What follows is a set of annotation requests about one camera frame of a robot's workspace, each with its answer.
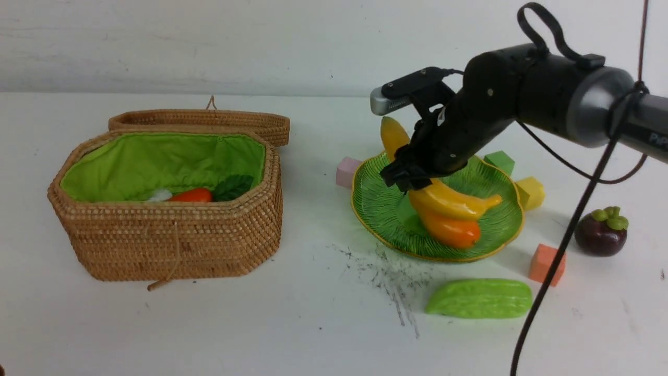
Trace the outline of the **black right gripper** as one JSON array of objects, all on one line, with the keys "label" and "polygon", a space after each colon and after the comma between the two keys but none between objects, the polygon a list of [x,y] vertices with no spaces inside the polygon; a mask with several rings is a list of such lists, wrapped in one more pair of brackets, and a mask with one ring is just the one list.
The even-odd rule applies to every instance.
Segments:
[{"label": "black right gripper", "polygon": [[396,159],[380,171],[381,178],[407,193],[455,173],[515,119],[516,102],[516,89],[461,89],[444,107],[441,124],[431,117],[409,143],[414,164],[427,176],[413,176],[413,164]]}]

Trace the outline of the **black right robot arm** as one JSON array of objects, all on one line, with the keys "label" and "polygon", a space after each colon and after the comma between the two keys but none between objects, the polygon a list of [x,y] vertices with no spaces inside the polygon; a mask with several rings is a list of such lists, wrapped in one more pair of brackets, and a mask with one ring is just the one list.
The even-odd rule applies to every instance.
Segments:
[{"label": "black right robot arm", "polygon": [[616,140],[666,162],[666,97],[599,55],[577,61],[523,44],[472,58],[458,92],[443,81],[454,73],[425,67],[372,91],[377,116],[413,105],[421,117],[410,143],[387,153],[387,186],[422,190],[460,171],[513,122],[587,148]]}]

